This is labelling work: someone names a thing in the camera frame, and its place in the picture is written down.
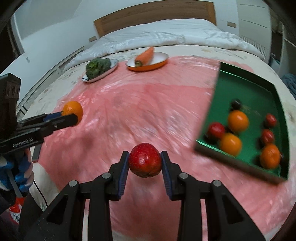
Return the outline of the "blue gloved hand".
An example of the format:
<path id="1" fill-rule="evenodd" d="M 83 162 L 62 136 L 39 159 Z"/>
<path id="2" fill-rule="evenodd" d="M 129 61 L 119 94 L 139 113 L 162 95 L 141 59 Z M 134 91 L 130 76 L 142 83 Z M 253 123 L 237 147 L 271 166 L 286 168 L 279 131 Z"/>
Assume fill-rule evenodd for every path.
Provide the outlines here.
<path id="1" fill-rule="evenodd" d="M 15 161 L 6 160 L 1 156 L 1 190 L 11 191 L 13 186 L 7 175 L 11 170 L 14 180 L 20 192 L 27 193 L 34 181 L 32 155 L 29 149 L 25 149 Z"/>

